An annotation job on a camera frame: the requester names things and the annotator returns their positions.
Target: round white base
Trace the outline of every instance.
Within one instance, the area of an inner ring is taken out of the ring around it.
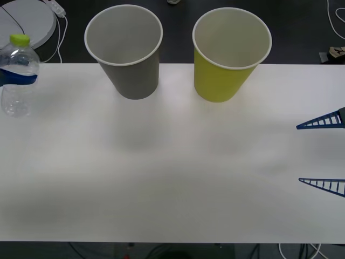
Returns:
[[[25,34],[30,36],[30,45],[36,49],[54,33],[56,19],[53,11],[39,0],[15,0],[3,5],[17,20]],[[0,49],[8,42],[11,34],[23,34],[17,23],[0,8]]]

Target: bottle cap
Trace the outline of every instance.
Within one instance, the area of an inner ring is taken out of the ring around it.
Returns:
[[[27,47],[30,43],[30,37],[26,34],[11,34],[10,43],[18,47]]]

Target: white tabletop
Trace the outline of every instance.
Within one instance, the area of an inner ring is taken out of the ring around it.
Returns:
[[[98,64],[42,65],[32,115],[0,112],[0,240],[345,243],[345,130],[296,125],[345,106],[344,66],[259,65],[228,102],[192,64],[121,97]]]

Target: cup rim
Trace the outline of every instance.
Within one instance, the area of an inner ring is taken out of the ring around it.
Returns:
[[[156,45],[155,48],[154,48],[149,54],[147,54],[145,57],[143,57],[143,58],[141,58],[141,59],[139,59],[139,60],[130,62],[130,63],[121,63],[121,64],[119,64],[119,63],[111,63],[111,62],[105,61],[105,60],[103,60],[103,59],[100,59],[99,57],[97,57],[97,56],[90,50],[90,48],[89,48],[89,46],[88,46],[88,43],[87,43],[86,37],[87,37],[87,33],[88,33],[88,30],[89,30],[90,25],[94,22],[94,20],[95,20],[96,18],[98,18],[98,17],[99,17],[100,15],[102,15],[104,12],[107,12],[107,11],[109,11],[110,9],[113,9],[113,8],[122,8],[122,7],[127,7],[127,6],[135,7],[135,8],[138,8],[138,9],[142,9],[142,10],[144,10],[144,11],[150,13],[150,14],[157,20],[158,25],[159,25],[159,27],[160,27],[160,33],[161,33],[160,39],[159,39],[157,45]],[[135,65],[135,64],[137,64],[137,63],[140,63],[140,62],[142,62],[142,61],[148,59],[149,57],[151,57],[151,56],[158,50],[158,48],[160,47],[160,45],[161,45],[161,43],[162,43],[162,39],[163,39],[163,26],[162,26],[161,21],[158,19],[158,17],[157,17],[153,12],[151,12],[150,10],[148,10],[148,9],[146,9],[146,8],[144,8],[144,7],[141,7],[141,6],[139,6],[139,5],[134,5],[134,4],[120,4],[120,5],[111,6],[111,7],[109,7],[109,8],[104,9],[103,11],[99,12],[98,14],[96,14],[96,15],[91,19],[91,21],[89,21],[89,23],[88,23],[87,26],[86,26],[85,32],[84,32],[84,43],[85,43],[85,46],[86,46],[86,49],[87,49],[88,53],[89,53],[94,59],[96,59],[98,62],[100,62],[100,63],[102,63],[102,64],[109,65],[109,66],[131,66],[131,65]]]
[[[242,67],[229,67],[229,66],[224,66],[224,65],[221,65],[221,64],[218,64],[214,61],[212,61],[211,59],[209,59],[208,57],[206,57],[202,52],[201,50],[199,49],[198,45],[196,44],[196,41],[195,41],[195,31],[196,31],[196,27],[198,26],[199,22],[207,15],[209,15],[210,13],[213,13],[213,12],[216,12],[216,11],[219,11],[219,10],[238,10],[238,11],[241,11],[241,12],[244,12],[248,15],[251,15],[253,16],[255,19],[257,19],[263,26],[264,28],[266,29],[267,31],[267,34],[268,34],[268,37],[269,37],[269,43],[268,43],[268,49],[267,49],[267,52],[266,54],[262,57],[262,59],[260,59],[259,61],[257,61],[256,63],[254,64],[251,64],[249,66],[242,66]],[[228,69],[228,70],[244,70],[244,69],[250,69],[252,67],[255,67],[257,65],[259,65],[262,61],[264,61],[268,54],[270,54],[271,52],[271,48],[272,48],[272,35],[271,35],[271,32],[269,30],[269,28],[267,27],[267,25],[263,22],[263,20],[261,20],[258,16],[256,16],[255,14],[249,12],[249,11],[246,11],[246,10],[243,10],[243,9],[240,9],[240,8],[234,8],[234,7],[222,7],[222,8],[216,8],[216,9],[213,9],[211,11],[208,11],[207,13],[205,13],[203,16],[201,16],[198,21],[196,22],[196,24],[194,25],[194,28],[193,28],[193,33],[192,33],[192,38],[193,38],[193,44],[194,44],[194,47],[195,49],[198,51],[198,53],[204,58],[206,59],[208,62],[210,62],[211,64],[214,64],[215,66],[218,66],[218,67],[221,67],[223,69]]]

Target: black floor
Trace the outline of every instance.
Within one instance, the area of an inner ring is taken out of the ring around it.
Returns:
[[[126,243],[72,243],[77,254],[66,242],[0,242],[0,258],[11,259],[123,259],[125,254],[130,259],[147,259],[149,252],[159,244],[140,243],[128,250]],[[160,259],[164,251],[187,251],[192,259],[281,259],[276,244],[261,244],[252,254],[255,244],[224,244],[221,247],[214,244],[171,244],[158,250],[157,256],[150,259]],[[345,258],[345,247],[325,244],[321,252],[329,259]],[[282,252],[287,259],[310,258],[314,254],[308,246],[301,257],[299,244],[283,244]]]
[[[345,36],[345,23],[334,14],[345,7],[344,0],[329,0],[330,14],[338,33]],[[271,54],[265,63],[319,64],[319,52],[330,46],[345,46],[330,27],[326,0],[183,0],[168,5],[166,0],[58,0],[66,10],[69,26],[61,47],[64,63],[91,63],[95,60],[84,46],[86,25],[101,10],[118,4],[136,4],[148,8],[161,20],[164,38],[162,63],[193,63],[192,28],[207,11],[224,6],[248,10],[259,16],[270,28],[273,37]],[[345,19],[345,10],[339,12]],[[37,52],[42,60],[53,54],[57,29],[53,37]],[[58,57],[51,62],[57,63]]]

